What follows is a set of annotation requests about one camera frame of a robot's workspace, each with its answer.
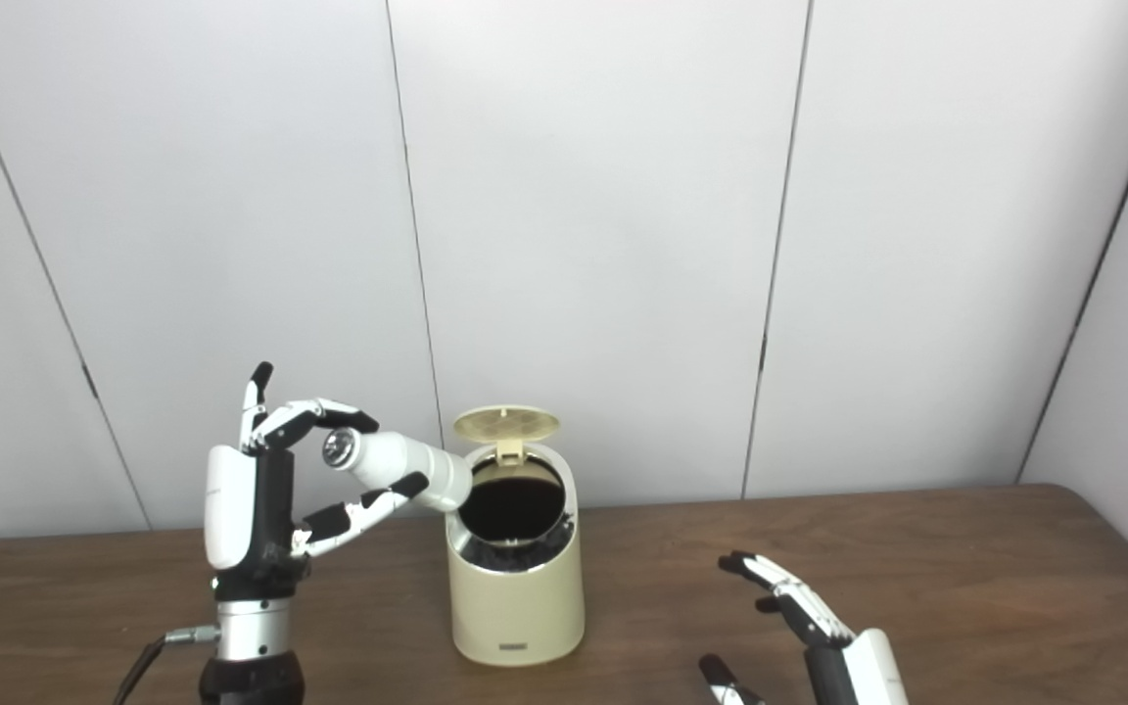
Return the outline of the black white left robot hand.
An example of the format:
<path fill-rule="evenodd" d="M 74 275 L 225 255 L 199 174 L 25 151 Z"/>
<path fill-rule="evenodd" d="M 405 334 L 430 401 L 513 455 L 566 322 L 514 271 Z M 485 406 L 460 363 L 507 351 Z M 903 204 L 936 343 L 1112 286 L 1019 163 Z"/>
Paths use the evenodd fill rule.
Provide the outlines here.
<path fill-rule="evenodd" d="M 385 432 L 367 412 L 341 402 L 292 400 L 268 409 L 273 371 L 267 361 L 256 365 L 236 446 L 208 455 L 203 540 L 219 603 L 294 596 L 314 558 L 367 534 L 453 469 L 443 450 Z M 364 493 L 297 519 L 294 446 L 316 428 L 331 433 L 327 462 L 353 474 Z"/>

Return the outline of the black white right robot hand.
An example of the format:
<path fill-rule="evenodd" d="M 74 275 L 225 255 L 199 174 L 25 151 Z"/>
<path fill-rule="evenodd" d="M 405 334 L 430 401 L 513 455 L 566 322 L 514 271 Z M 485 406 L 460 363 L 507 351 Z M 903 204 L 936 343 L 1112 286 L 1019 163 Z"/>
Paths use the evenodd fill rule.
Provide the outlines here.
<path fill-rule="evenodd" d="M 851 631 L 813 588 L 761 554 L 730 550 L 717 565 L 761 587 L 757 611 L 777 613 L 803 643 L 816 704 L 908 704 L 885 631 Z"/>

